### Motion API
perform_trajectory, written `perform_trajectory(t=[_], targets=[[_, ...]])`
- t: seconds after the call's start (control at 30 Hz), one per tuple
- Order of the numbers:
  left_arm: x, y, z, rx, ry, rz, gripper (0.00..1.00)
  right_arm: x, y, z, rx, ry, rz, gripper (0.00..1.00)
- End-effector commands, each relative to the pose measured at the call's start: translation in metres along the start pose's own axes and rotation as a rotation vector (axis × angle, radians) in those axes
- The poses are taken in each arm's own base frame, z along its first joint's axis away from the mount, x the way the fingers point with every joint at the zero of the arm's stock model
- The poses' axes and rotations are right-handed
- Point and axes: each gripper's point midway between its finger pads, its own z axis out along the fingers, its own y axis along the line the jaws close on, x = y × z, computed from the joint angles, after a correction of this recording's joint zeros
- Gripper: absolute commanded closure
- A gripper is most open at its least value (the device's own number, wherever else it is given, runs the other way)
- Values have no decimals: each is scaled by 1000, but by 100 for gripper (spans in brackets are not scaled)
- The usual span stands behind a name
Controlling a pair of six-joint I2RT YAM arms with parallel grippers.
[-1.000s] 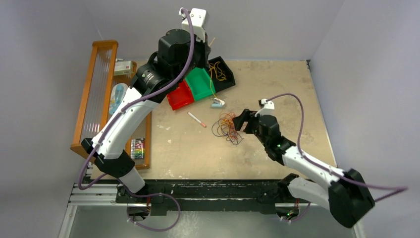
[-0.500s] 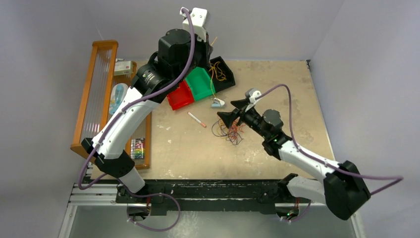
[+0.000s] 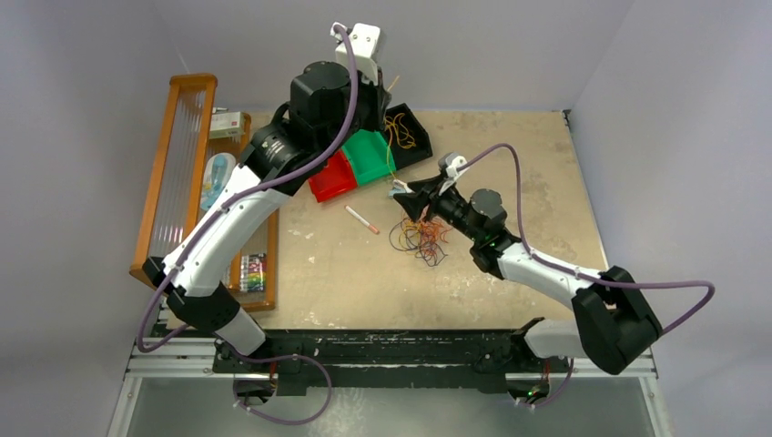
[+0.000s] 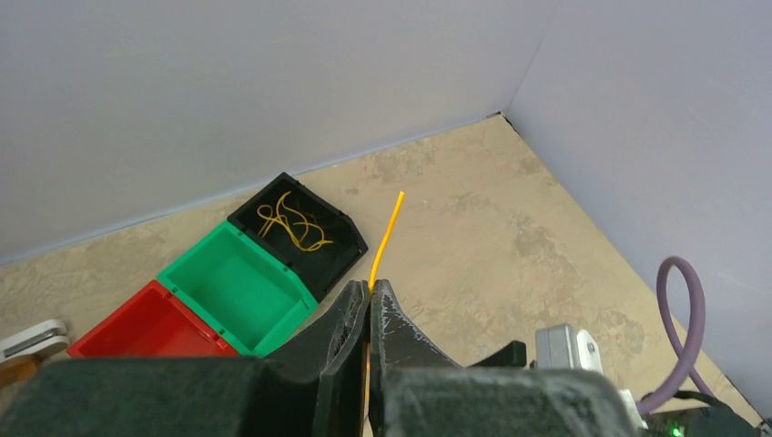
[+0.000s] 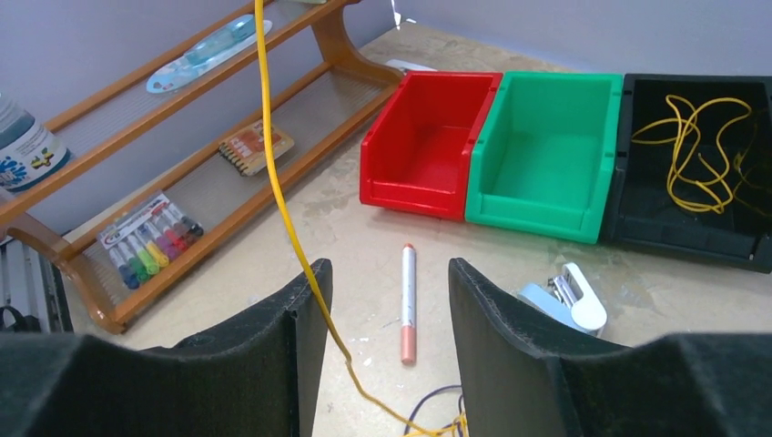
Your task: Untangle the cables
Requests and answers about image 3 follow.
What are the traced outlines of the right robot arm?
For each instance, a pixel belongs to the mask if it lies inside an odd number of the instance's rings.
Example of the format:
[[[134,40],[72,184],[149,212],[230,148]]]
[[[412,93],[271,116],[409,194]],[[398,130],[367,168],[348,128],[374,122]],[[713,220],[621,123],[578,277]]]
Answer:
[[[546,358],[586,358],[617,375],[659,340],[664,329],[625,269],[605,271],[564,264],[529,249],[505,226],[498,192],[481,188],[465,199],[441,176],[405,183],[390,196],[412,220],[438,217],[472,241],[474,264],[495,278],[525,285],[572,311],[573,320],[541,320],[511,347],[513,363],[531,371]]]

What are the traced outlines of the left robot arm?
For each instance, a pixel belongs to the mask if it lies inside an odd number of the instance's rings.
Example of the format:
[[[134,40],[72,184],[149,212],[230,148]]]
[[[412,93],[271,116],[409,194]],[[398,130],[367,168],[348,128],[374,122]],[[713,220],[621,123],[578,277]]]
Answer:
[[[247,371],[266,369],[271,347],[222,282],[226,267],[276,210],[360,130],[383,128],[391,100],[374,61],[315,62],[290,83],[289,101],[254,132],[218,199],[165,257],[143,272],[179,320],[236,350]]]

